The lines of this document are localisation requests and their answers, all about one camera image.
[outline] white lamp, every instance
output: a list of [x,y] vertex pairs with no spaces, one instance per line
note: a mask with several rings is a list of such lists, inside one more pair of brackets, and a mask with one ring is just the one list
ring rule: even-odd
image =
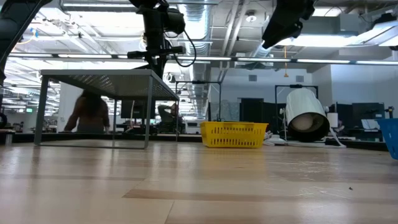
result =
[[309,89],[292,91],[287,96],[285,113],[289,135],[298,141],[321,140],[330,130],[322,104]]

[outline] metal table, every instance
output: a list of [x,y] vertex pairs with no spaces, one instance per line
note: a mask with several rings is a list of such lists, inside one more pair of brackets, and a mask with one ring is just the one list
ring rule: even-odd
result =
[[[39,110],[36,130],[43,129],[45,105],[49,80],[58,80],[69,85],[114,99],[113,146],[111,149],[145,149],[149,141],[150,111],[152,100],[178,101],[179,98],[152,70],[41,70]],[[147,117],[144,145],[141,147],[116,147],[116,107],[118,100],[147,100]],[[61,146],[41,144],[42,132],[35,132],[36,146]]]

